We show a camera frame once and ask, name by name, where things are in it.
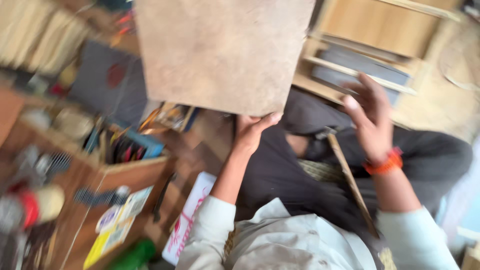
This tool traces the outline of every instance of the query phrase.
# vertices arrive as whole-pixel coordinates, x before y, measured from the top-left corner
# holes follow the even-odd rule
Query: white sleeve
[[[380,212],[377,220],[397,269],[458,270],[445,234],[425,208],[408,213]]]
[[[208,196],[194,215],[189,238],[176,269],[223,270],[222,258],[228,233],[234,229],[235,205]]]

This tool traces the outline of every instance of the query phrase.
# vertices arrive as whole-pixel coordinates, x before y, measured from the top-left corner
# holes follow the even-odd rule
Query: hand
[[[263,118],[238,115],[237,134],[233,149],[245,151],[247,154],[252,155],[260,144],[262,131],[278,124],[281,118],[282,114],[278,112],[270,113]]]
[[[360,73],[358,80],[361,84],[342,85],[358,93],[355,98],[350,95],[343,97],[345,111],[357,126],[357,138],[368,161],[373,166],[381,165],[392,149],[390,102],[384,88],[365,73]]]

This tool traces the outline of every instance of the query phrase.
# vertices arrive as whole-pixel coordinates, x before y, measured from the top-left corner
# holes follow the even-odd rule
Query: person
[[[358,94],[343,98],[353,127],[294,90],[282,121],[280,113],[238,116],[235,142],[195,213],[177,269],[382,269],[385,245],[399,270],[458,269],[431,212],[468,170],[470,145],[394,127],[384,89],[365,74],[358,80],[344,85]],[[338,142],[381,239],[368,233],[346,183],[316,181],[298,164],[298,157],[338,164],[328,141],[314,135],[325,126],[343,126]]]

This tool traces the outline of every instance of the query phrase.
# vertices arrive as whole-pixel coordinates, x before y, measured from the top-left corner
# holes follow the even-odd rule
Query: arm
[[[361,84],[344,85],[359,95],[344,97],[345,111],[357,127],[357,138],[374,167],[388,159],[393,124],[384,89],[365,74]],[[377,226],[385,236],[398,269],[458,269],[444,235],[429,212],[421,206],[401,168],[372,175],[380,213]]]
[[[237,136],[230,154],[208,196],[194,216],[189,239],[176,269],[223,269],[228,233],[233,231],[235,202],[250,156],[257,150],[262,131],[280,121],[273,113],[263,119],[237,118]]]

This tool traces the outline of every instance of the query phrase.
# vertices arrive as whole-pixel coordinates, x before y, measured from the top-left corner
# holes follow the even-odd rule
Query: dark pants
[[[291,215],[315,213],[331,223],[357,233],[375,254],[379,243],[368,233],[351,191],[345,182],[318,182],[306,174],[285,139],[286,131],[308,134],[325,126],[343,126],[336,134],[340,147],[371,215],[375,218],[376,193],[362,168],[365,155],[348,116],[301,92],[291,90],[280,124],[266,129],[252,155],[237,201],[236,220],[250,219],[258,208],[278,197]],[[404,152],[403,171],[420,202],[430,211],[468,170],[471,146],[452,136],[429,131],[394,130],[394,146]],[[328,140],[313,136],[306,160],[339,164]]]

